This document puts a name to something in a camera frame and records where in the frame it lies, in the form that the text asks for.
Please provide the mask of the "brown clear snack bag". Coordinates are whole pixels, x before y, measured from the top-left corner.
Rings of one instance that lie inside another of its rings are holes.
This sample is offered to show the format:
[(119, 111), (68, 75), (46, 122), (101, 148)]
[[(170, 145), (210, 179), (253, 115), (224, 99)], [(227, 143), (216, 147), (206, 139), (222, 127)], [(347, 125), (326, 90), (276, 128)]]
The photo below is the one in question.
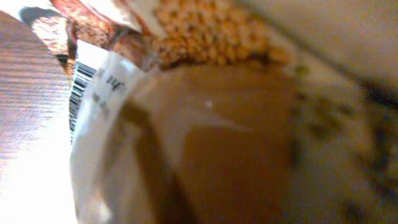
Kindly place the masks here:
[(78, 223), (396, 223), (396, 1), (27, 1)]

